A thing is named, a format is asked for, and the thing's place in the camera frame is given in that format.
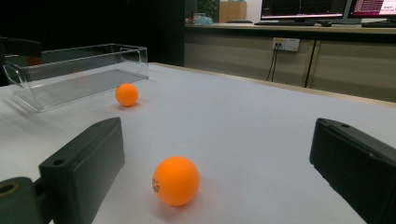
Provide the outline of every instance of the orange ball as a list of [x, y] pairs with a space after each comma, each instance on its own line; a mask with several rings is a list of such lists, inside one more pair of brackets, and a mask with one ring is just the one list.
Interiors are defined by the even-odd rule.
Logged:
[[198, 192], [199, 183], [199, 173], [194, 163], [180, 156], [162, 161], [152, 177], [155, 195], [172, 206], [191, 201]]
[[116, 99], [123, 106], [131, 106], [136, 103], [139, 91], [131, 83], [120, 84], [116, 89]]

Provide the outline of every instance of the white table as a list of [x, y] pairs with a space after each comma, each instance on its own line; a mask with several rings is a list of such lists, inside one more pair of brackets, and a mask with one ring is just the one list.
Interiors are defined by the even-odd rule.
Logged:
[[[120, 117], [126, 163], [93, 223], [359, 224], [364, 221], [309, 162], [317, 118], [396, 147], [396, 105], [163, 64], [135, 83], [138, 104], [114, 90], [36, 113], [0, 88], [0, 180], [39, 178], [38, 164], [90, 125]], [[161, 203], [151, 187], [167, 157], [201, 174], [194, 200]]]

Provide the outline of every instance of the electrical cable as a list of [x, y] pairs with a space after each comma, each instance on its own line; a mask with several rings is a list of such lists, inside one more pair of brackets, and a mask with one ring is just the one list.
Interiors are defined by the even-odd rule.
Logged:
[[274, 49], [273, 49], [273, 59], [272, 59], [272, 61], [271, 61], [270, 70], [268, 71], [268, 75], [267, 75], [267, 79], [266, 79], [267, 81], [268, 81], [268, 79], [270, 78], [272, 66], [274, 65], [274, 58], [275, 58], [275, 53], [276, 53], [276, 48], [277, 48], [277, 46], [278, 46], [278, 43], [275, 43], [275, 47], [274, 47]]
[[275, 73], [275, 68], [276, 68], [276, 57], [277, 57], [277, 51], [279, 50], [279, 47], [280, 47], [280, 45], [278, 45], [275, 50], [275, 61], [274, 61], [274, 69], [273, 69], [273, 74], [271, 77], [271, 82], [274, 82], [274, 73]]

